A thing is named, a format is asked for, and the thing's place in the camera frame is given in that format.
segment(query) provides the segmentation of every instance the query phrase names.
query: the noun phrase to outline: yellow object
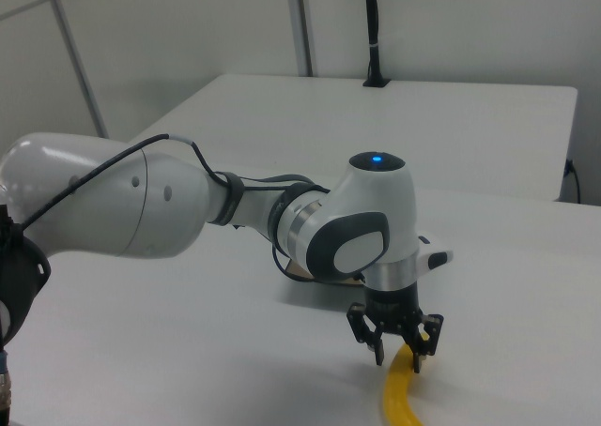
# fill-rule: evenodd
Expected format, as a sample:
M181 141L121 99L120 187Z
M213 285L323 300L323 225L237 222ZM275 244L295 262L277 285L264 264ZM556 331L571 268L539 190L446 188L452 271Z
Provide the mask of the yellow object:
M413 377L413 353L404 344L394 357L384 384L384 415L391 426L422 426L411 411L407 391Z

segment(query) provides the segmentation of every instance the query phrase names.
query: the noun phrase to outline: cable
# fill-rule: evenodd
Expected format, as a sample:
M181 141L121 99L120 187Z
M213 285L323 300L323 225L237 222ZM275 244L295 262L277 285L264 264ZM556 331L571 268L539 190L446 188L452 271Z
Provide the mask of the cable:
M287 276L288 278L290 278L292 281L296 281L296 282L312 282L312 280L310 280L310 279L302 278L301 276L297 276L296 274L292 274L290 271L287 271L282 266L282 264L280 263L280 261L278 260L278 254L277 254L277 250L275 249L275 245L271 246L271 255L273 255L273 262L275 262L275 265L278 267L278 269L280 271L282 271L282 274L284 274L285 276Z
M578 172L574 166L573 160L566 160L565 167L563 168L563 177L566 177L570 173L574 173L574 180L576 181L576 196L578 204L582 204L580 199L580 180L578 179Z
M192 142L191 147L194 150L194 154L196 154L196 157L200 160L200 164L203 165L203 168L205 169L209 177L222 187L229 188L229 184L223 179L221 179L218 175L216 175L215 172L210 168L210 166L208 166L207 161L203 157L202 153L200 152L200 149L198 149L198 146L195 142Z
M576 196L578 198L578 203L582 204L582 202L580 201L580 181L578 180L578 173L573 164L572 164L572 173L574 173L574 180L576 180Z
M166 133L163 133L161 135L155 135L154 137L146 138L145 140L141 141L137 145L129 147L125 151L123 151L123 152L117 154L116 156L114 156L112 159L108 159L102 165L94 168L87 175L85 175L84 177L82 177L81 179L79 179L77 182L69 185L67 188L65 188L60 193L58 193L48 203L46 203L45 205L43 205L39 210L37 210L36 212L34 212L27 220L25 220L23 222L23 224L22 224L23 230L27 229L34 222L36 222L37 220L39 220L39 218L42 215L44 215L46 212L48 212L48 210L50 210L55 205L57 205L58 203L60 203L62 200L64 200L70 194L73 194L77 189L79 189L83 185L87 184L90 180L92 180L97 175L101 174L104 170L109 169L111 166L113 166L116 163L122 161L123 159L125 159L127 156L133 154L134 152L139 151L143 147L148 146L148 145L150 145L152 143L156 143L156 142L158 142L160 140L169 140L169 135L166 134Z
M23 230L27 229L34 222L39 220L39 218L41 218L44 214L46 214L51 208L53 208L55 205L57 205L58 203L63 201L65 198L67 198L67 196L73 194L75 191L77 191L83 185L87 184L90 180L92 180L97 175L100 175L102 172L109 169L111 166L115 165L116 163L119 163L120 161L125 159L127 156L130 156L134 152L137 152L140 149L142 149L148 145L152 145L153 143L159 142L161 140L175 140L175 141L184 143L186 145L190 145L194 151L194 154L196 154L196 157L200 160L201 165L203 166L203 168L205 169L205 171L207 172L209 177L211 179L213 179L220 186L229 188L229 184L226 181L224 181L223 179L221 179L220 177L218 177L215 174L215 172L211 169L211 167L208 166L207 161L203 157L202 153L200 152L200 149L198 149L198 146L196 145L195 142L193 142L192 140L186 139L186 138L179 137L177 135L170 136L168 133L162 133L160 135L155 135L153 137L146 138L145 140L141 141L137 145L133 145L133 146L127 148L125 151L120 152L113 158L108 159L100 166L94 168L92 171L90 171L87 175L85 175L84 177L79 179L77 182L70 184L67 188L65 188L60 193L58 193L53 199L51 199L48 203L46 203L40 209L38 209L36 212L34 212L27 220L25 220L22 224Z

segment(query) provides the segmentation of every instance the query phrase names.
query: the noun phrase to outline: white table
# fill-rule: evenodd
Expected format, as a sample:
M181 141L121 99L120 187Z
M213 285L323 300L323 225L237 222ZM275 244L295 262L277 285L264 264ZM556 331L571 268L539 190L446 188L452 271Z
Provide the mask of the white table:
M577 91L558 86L226 75L141 137L192 136L210 161L338 176L366 150L405 160L415 184L555 200Z
M455 260L420 281L423 309L445 324L411 388L416 415L433 426L599 424L601 210L417 197L419 228ZM378 368L345 317L361 290L289 281L252 230L207 226L169 260L65 253L51 264L8 346L13 417L26 426L383 424L401 340L385 336Z

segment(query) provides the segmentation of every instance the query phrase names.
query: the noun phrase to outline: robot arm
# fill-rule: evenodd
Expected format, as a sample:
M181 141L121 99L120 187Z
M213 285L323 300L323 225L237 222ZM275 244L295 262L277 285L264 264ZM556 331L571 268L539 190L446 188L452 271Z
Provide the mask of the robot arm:
M378 364L382 332L403 336L416 372L418 358L434 354L442 317L422 314L416 281L434 267L433 255L441 265L451 254L429 251L418 238L413 185L402 160L382 153L355 156L329 191L299 175L216 176L207 166L202 171L141 148L79 187L90 171L126 148L100 138L33 134L0 162L0 205L7 206L0 237L5 342L50 275L46 257L61 251L169 257L187 249L212 222L255 228L318 281L361 278L366 307L353 305L347 316L357 341L376 351ZM34 212L74 184L79 188L73 194L29 226ZM19 224L29 226L24 234ZM15 272L21 275L17 282ZM375 331L364 316L377 325Z

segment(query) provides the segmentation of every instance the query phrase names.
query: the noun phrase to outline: white wall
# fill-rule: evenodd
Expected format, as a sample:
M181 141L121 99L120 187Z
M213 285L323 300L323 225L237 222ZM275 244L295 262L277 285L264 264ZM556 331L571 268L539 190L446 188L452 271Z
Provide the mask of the white wall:
M223 73L299 75L288 0L61 0L110 138Z
M569 155L578 168L583 202L601 205L601 0L378 4L386 76L574 86L578 110ZM305 5L316 75L364 78L365 0L305 0ZM571 179L562 192L574 199Z
M0 154L34 131L96 134L48 0L0 0Z

